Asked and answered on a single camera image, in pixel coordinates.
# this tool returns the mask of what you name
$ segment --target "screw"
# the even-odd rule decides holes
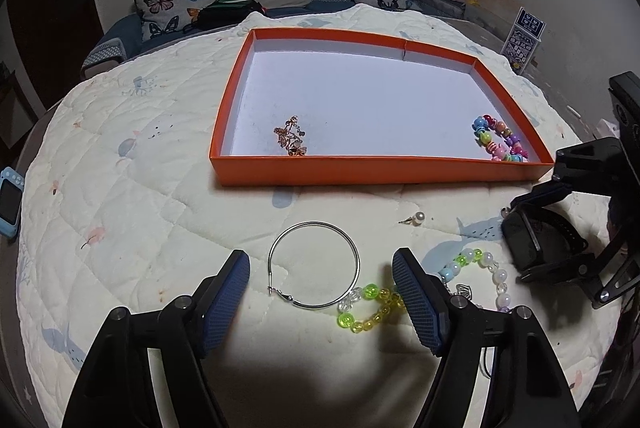
[[[121,320],[127,315],[126,307],[116,307],[113,311],[109,313],[109,318],[111,320]]]
[[[458,309],[464,309],[468,304],[469,300],[467,300],[464,296],[460,296],[459,294],[454,294],[451,297],[451,305]]]
[[[526,305],[519,305],[516,307],[516,314],[523,320],[528,320],[533,316],[533,312]]]
[[[174,305],[178,307],[178,309],[186,309],[189,305],[191,305],[191,297],[187,295],[178,296],[174,300]]]

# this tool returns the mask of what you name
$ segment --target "black bag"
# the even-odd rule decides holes
[[[193,25],[203,31],[236,25],[253,11],[264,14],[264,9],[255,0],[216,0],[200,10]]]

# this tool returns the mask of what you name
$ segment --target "beaded bracelet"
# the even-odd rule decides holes
[[[482,249],[463,249],[460,254],[443,267],[438,274],[442,279],[442,283],[447,285],[453,280],[465,265],[477,262],[480,267],[485,267],[492,273],[495,290],[498,297],[495,299],[495,306],[501,313],[509,312],[511,296],[507,294],[507,272],[500,268],[500,265],[494,260],[494,256],[488,252],[482,252]]]
[[[522,148],[520,138],[503,121],[496,121],[488,114],[485,114],[484,116],[478,116],[471,128],[474,129],[480,144],[492,155],[492,161],[528,161],[529,153]],[[496,144],[492,141],[488,129],[493,130],[499,137],[503,138],[507,146],[505,147],[502,143]]]
[[[382,305],[380,305],[378,312],[371,317],[364,321],[358,321],[349,310],[351,310],[354,303],[359,302],[362,298],[365,300],[377,299]],[[370,283],[365,286],[364,289],[362,287],[354,287],[351,293],[338,303],[338,312],[340,313],[338,315],[338,325],[343,329],[351,329],[351,332],[354,334],[359,334],[362,331],[370,331],[391,312],[393,307],[398,308],[402,312],[406,310],[404,302],[397,291],[386,288],[380,289],[380,287],[374,283]]]

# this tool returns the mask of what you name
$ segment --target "blue sofa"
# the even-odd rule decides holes
[[[270,18],[281,18],[300,14],[331,13],[348,9],[353,5],[353,0],[311,0],[311,3],[305,7],[280,7],[269,9],[266,14]],[[448,16],[437,8],[421,4],[420,1],[417,2],[415,8],[432,16]],[[108,71],[125,60],[148,53],[168,43],[183,40],[195,34],[215,31],[201,31],[194,28],[187,32],[165,34],[143,42],[140,17],[137,14],[130,14],[113,24],[91,50],[82,63],[81,79],[85,80],[100,72]]]

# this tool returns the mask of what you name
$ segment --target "white quilted fabric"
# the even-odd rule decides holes
[[[233,29],[184,40],[78,85],[49,125],[22,206],[18,314],[50,426],[61,425],[84,354],[111,308],[162,308],[215,274],[235,248],[251,257],[250,282],[226,342],[204,363],[230,426],[412,426],[437,360],[407,316],[355,335],[337,327],[333,308],[297,310],[267,296],[269,247],[303,220],[332,222],[352,236],[362,257],[360,284],[390,285],[398,247],[409,246],[431,270],[463,246],[492,251],[509,271],[514,304],[532,307],[545,328],[580,406],[612,341],[619,304],[593,311],[576,289],[516,284],[497,217],[530,185],[225,190],[216,184],[207,157],[218,103],[245,35],[257,26],[362,30],[475,54],[551,152],[578,142],[502,56],[435,18],[363,5],[281,20],[253,13]],[[424,131],[407,133],[428,132],[428,114],[424,123]],[[607,241],[606,199],[573,195],[562,207],[597,252]],[[397,224],[417,210],[426,213],[423,226]],[[353,270],[343,241],[330,231],[296,233],[274,257],[274,284],[300,300],[340,294]],[[464,268],[458,281],[471,285],[476,302],[494,307],[487,271]],[[354,314],[370,314],[371,305],[359,303]],[[469,427],[480,423],[487,388],[478,374]],[[174,425],[165,416],[165,426]]]

